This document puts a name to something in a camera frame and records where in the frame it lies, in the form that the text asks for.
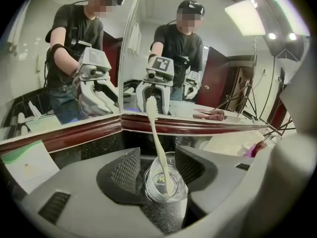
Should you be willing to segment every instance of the mirror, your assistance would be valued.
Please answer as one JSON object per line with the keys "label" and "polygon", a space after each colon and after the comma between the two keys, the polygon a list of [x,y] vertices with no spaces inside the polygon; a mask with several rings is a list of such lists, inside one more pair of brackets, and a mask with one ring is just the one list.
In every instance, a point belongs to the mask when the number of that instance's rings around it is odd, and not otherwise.
{"label": "mirror", "polygon": [[25,1],[1,39],[0,141],[119,114],[133,1]]}
{"label": "mirror", "polygon": [[125,113],[153,95],[169,117],[270,123],[309,48],[289,0],[139,0],[130,24]]}

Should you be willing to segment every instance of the black t-shirt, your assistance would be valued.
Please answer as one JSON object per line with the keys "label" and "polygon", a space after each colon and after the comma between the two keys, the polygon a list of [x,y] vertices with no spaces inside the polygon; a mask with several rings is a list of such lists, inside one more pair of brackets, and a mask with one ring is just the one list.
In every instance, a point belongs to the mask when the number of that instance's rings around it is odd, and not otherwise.
{"label": "black t-shirt", "polygon": [[[203,40],[193,33],[185,35],[178,31],[175,24],[159,26],[155,32],[154,42],[164,45],[162,56],[175,60],[177,56],[188,57],[191,70],[203,70]],[[186,66],[174,62],[173,86],[180,87],[185,81]]]}
{"label": "black t-shirt", "polygon": [[[68,53],[76,60],[80,55],[72,52],[70,43],[72,40],[73,29],[77,28],[77,41],[90,43],[94,49],[103,50],[104,28],[102,22],[95,18],[90,20],[84,13],[83,5],[66,4],[58,9],[53,27],[45,37],[46,42],[51,41],[51,33],[55,28],[64,27],[66,37],[64,46],[67,47]],[[51,57],[50,49],[47,52],[48,76],[47,84],[50,88],[72,84],[72,77],[60,70]]]}

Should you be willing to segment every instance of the jeans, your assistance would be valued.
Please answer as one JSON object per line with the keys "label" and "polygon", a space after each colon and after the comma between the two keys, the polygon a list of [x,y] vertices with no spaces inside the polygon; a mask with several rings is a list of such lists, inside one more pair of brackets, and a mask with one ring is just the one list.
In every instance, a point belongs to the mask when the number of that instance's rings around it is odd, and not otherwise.
{"label": "jeans", "polygon": [[73,94],[74,91],[72,85],[49,90],[52,109],[61,124],[69,123],[74,119],[82,119],[78,101]]}
{"label": "jeans", "polygon": [[171,101],[182,101],[183,100],[183,87],[173,87],[170,92]]}

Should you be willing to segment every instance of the wooden trim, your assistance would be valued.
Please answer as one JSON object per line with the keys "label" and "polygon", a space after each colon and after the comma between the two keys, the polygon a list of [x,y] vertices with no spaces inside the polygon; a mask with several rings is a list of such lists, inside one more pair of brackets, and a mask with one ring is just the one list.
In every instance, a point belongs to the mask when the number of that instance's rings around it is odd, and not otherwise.
{"label": "wooden trim", "polygon": [[[125,130],[151,132],[151,125],[146,116],[140,115],[122,115],[122,128]],[[245,125],[245,124],[223,124],[223,123],[207,123],[203,121],[184,121],[176,119],[161,119],[156,122],[158,133],[166,134],[196,134],[210,135],[239,131],[251,131],[267,128],[269,125]]]}
{"label": "wooden trim", "polygon": [[39,140],[43,141],[49,152],[52,152],[83,144],[120,131],[122,131],[120,116],[105,118],[103,120],[31,136],[29,138],[0,145],[0,156]]}

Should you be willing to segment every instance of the black textured grip pad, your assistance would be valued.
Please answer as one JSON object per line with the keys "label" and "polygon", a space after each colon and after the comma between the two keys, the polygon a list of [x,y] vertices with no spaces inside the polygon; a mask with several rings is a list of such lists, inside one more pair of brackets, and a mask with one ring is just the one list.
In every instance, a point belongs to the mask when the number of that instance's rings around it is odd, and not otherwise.
{"label": "black textured grip pad", "polygon": [[97,184],[116,203],[141,205],[142,198],[135,193],[140,168],[140,148],[135,148],[103,166],[97,174]]}
{"label": "black textured grip pad", "polygon": [[175,149],[175,164],[189,192],[207,188],[218,173],[214,163],[179,146]]}

